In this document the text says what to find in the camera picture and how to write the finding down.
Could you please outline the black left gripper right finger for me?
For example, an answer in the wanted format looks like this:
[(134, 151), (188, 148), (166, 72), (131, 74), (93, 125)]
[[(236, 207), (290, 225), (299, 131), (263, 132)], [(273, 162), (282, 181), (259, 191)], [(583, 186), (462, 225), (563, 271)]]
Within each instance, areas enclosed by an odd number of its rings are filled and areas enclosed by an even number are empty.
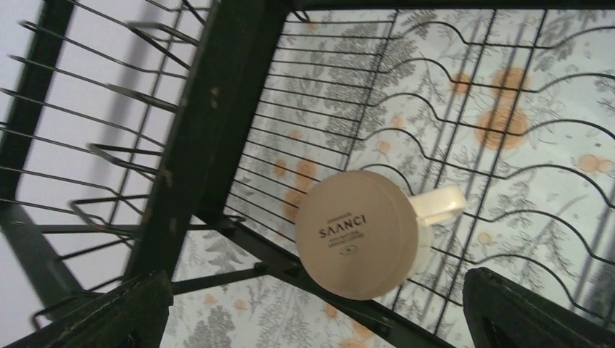
[(488, 268), (466, 273), (463, 313), (475, 347), (614, 346), (614, 332)]

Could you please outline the beige and white mug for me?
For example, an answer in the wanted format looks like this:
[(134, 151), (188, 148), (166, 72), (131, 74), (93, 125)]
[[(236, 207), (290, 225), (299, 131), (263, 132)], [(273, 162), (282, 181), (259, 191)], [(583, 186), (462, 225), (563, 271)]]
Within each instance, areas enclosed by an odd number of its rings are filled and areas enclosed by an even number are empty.
[(408, 196), (379, 173), (337, 173), (315, 185), (299, 205), (294, 230), (300, 262), (332, 294), (374, 299), (421, 272), (434, 225), (465, 208), (457, 185)]

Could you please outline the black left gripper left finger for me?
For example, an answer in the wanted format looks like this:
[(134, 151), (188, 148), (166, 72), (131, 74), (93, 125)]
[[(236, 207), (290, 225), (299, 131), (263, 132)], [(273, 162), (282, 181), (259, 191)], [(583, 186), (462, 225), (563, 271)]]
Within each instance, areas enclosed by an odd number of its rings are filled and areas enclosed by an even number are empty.
[(173, 304), (163, 271), (137, 276), (9, 347), (159, 347)]

